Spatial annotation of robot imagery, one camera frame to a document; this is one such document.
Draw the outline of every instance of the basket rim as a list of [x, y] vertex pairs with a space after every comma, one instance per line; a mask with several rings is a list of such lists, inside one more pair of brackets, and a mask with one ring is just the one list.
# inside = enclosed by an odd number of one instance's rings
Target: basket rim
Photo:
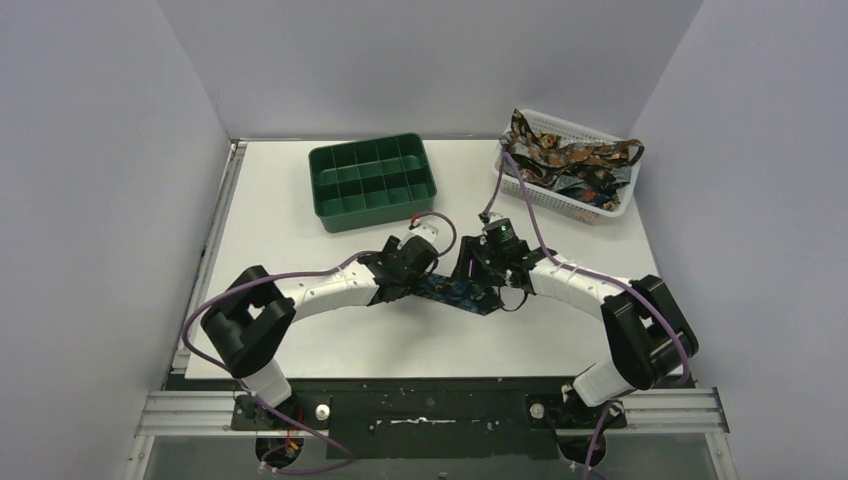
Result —
[[[603, 132], [599, 132], [599, 131], [591, 129], [589, 127], [584, 127], [582, 125], [579, 125], [579, 124], [576, 124], [576, 123], [573, 123], [573, 122], [569, 122], [568, 120], [563, 120], [561, 118], [557, 118], [557, 117], [554, 117], [554, 116], [551, 116], [551, 115], [547, 115], [547, 114], [544, 114], [544, 113], [541, 113], [541, 112], [537, 112], [535, 110], [519, 109], [519, 111], [522, 114], [524, 114], [525, 116], [541, 117], [541, 118], [544, 118], [548, 121], [558, 123], [558, 124], [562, 125], [563, 127], [565, 127], [566, 129], [575, 130], [575, 131], [577, 131], [577, 132], [579, 132], [583, 135], [596, 137], [596, 138], [599, 138], [599, 139], [604, 140], [604, 141], [619, 142], [619, 141], [622, 140], [622, 139], [615, 137], [613, 135], [609, 135], [609, 134], [606, 134], [606, 133], [603, 133]], [[507, 125], [506, 129], [504, 129], [504, 133], [509, 132], [509, 130], [510, 130], [510, 127], [509, 127], [509, 125]], [[492, 164], [492, 171], [494, 172], [496, 177], [497, 177], [498, 173], [500, 172], [499, 166], [500, 166], [500, 162], [501, 162], [501, 152], [502, 152], [502, 148], [501, 148], [500, 144], [496, 145], [495, 146], [495, 161]], [[597, 213], [599, 215], [602, 215], [602, 216], [608, 217], [608, 218], [617, 218], [617, 217], [624, 215], [625, 210], [627, 210], [627, 206], [630, 204], [630, 200], [633, 198], [633, 190], [634, 190], [635, 185], [636, 185], [636, 178], [638, 177], [639, 168], [641, 167], [641, 165], [642, 165], [642, 162], [640, 161], [640, 162], [637, 162], [636, 165], [633, 166], [633, 169], [630, 173], [630, 184], [619, 190], [619, 191], [623, 192], [622, 195], [621, 195], [623, 197], [623, 198], [621, 198], [621, 203], [619, 204], [617, 209], [615, 209], [614, 211], [611, 211], [611, 212], [608, 211], [608, 210], [604, 210], [602, 208], [593, 207], [592, 205], [588, 205], [588, 204], [583, 203], [579, 200], [574, 200], [573, 198], [565, 197], [565, 196], [562, 196], [562, 195], [557, 195], [555, 193], [552, 193], [550, 190], [546, 190], [542, 187], [539, 187], [539, 186], [536, 186], [536, 185], [533, 185], [533, 184], [530, 184], [530, 183], [525, 183], [525, 187], [527, 187], [528, 190], [537, 192], [537, 193], [539, 193], [541, 195], [545, 195], [547, 197], [551, 197], [551, 198], [553, 198], [557, 201], [561, 201], [563, 203], [572, 205], [576, 208], [587, 210], [587, 211], [592, 212], [592, 213]], [[503, 181], [518, 185], [518, 180], [516, 180], [514, 177], [511, 177], [509, 175], [504, 175]]]

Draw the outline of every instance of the patterned cloth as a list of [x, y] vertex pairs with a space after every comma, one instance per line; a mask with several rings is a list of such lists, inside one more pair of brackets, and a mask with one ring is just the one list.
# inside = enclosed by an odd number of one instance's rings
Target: patterned cloth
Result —
[[[645, 151], [642, 142], [635, 139], [568, 143], [553, 133], [537, 134], [518, 110], [513, 112], [511, 129], [500, 142], [518, 164], [525, 182], [608, 211], [621, 204], [618, 190], [630, 183], [631, 167]], [[637, 149], [633, 156], [631, 148]], [[511, 168], [504, 168], [504, 172], [515, 176]]]
[[479, 315], [488, 315], [501, 308], [501, 299], [491, 287], [452, 280], [436, 273], [426, 274], [412, 294]]

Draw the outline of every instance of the gray wall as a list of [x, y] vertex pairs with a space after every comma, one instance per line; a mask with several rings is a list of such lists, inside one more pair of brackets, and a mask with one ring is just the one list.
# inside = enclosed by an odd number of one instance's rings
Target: gray wall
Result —
[[0, 477], [117, 478], [227, 137], [153, 0], [7, 0], [0, 146]]
[[746, 480], [848, 477], [846, 20], [706, 0], [634, 129], [639, 210]]
[[233, 137], [626, 135], [701, 0], [159, 0]]

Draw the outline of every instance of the black cable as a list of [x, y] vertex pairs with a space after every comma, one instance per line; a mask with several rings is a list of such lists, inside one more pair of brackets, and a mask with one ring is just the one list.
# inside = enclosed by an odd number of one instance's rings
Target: black cable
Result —
[[517, 307], [507, 310], [506, 308], [504, 308], [503, 297], [501, 296], [501, 288], [502, 287], [498, 287], [498, 299], [500, 299], [501, 301], [501, 310], [503, 310], [504, 312], [517, 312], [519, 308], [523, 307], [524, 304], [527, 303], [527, 297], [530, 296], [529, 293], [524, 292], [524, 298], [521, 299], [521, 303], [519, 303]]

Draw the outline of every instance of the screw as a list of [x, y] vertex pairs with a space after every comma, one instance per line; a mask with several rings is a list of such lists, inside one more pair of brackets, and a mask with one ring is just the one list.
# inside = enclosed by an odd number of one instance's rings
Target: screw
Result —
[[530, 416], [536, 420], [545, 418], [545, 406], [541, 403], [534, 403], [530, 406]]
[[330, 418], [330, 407], [323, 403], [315, 407], [315, 418], [317, 418], [320, 422]]

